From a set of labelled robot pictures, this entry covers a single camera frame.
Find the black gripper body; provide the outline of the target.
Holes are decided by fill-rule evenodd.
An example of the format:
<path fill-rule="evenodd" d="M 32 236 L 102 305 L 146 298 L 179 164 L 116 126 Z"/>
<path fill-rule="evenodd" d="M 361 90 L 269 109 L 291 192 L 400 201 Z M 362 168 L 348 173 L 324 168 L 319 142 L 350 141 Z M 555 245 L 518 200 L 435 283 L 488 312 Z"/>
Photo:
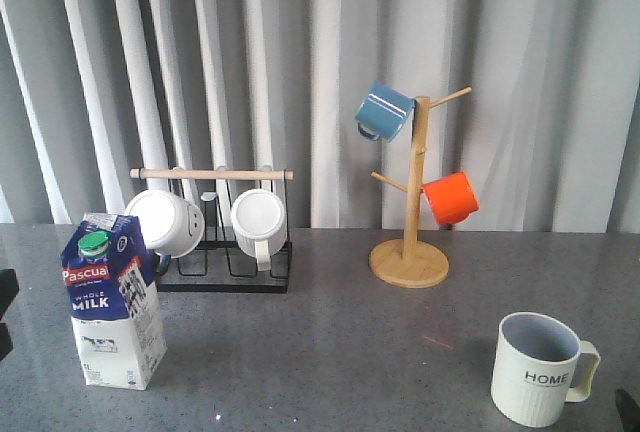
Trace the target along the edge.
<path fill-rule="evenodd" d="M 624 432 L 640 431 L 640 407 L 624 389 L 615 391 L 615 405 Z"/>
<path fill-rule="evenodd" d="M 2 269 L 0 280 L 0 317 L 3 318 L 19 293 L 19 282 L 13 268 Z M 1 322 L 0 327 L 0 360 L 3 360 L 13 350 L 13 343 L 7 324 Z"/>

